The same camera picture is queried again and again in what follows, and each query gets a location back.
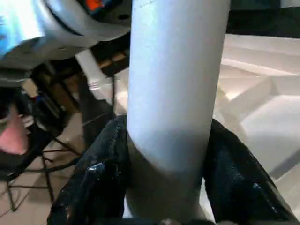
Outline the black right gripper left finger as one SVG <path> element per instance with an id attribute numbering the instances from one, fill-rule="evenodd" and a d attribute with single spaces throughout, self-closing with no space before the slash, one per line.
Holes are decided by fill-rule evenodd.
<path id="1" fill-rule="evenodd" d="M 102 129 L 59 192 L 49 225 L 93 225 L 122 218 L 130 181 L 127 117 L 117 116 Z"/>

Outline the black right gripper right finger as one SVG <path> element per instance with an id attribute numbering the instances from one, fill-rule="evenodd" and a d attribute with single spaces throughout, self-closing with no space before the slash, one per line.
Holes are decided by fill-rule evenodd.
<path id="1" fill-rule="evenodd" d="M 265 169 L 217 120 L 211 123 L 203 178 L 217 223 L 295 224 L 295 215 Z"/>

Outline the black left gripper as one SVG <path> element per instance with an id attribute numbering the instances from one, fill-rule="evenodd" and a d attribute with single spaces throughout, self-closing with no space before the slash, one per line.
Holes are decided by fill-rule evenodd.
<path id="1" fill-rule="evenodd" d="M 131 25 L 131 0 L 80 0 L 79 4 L 98 22 Z"/>

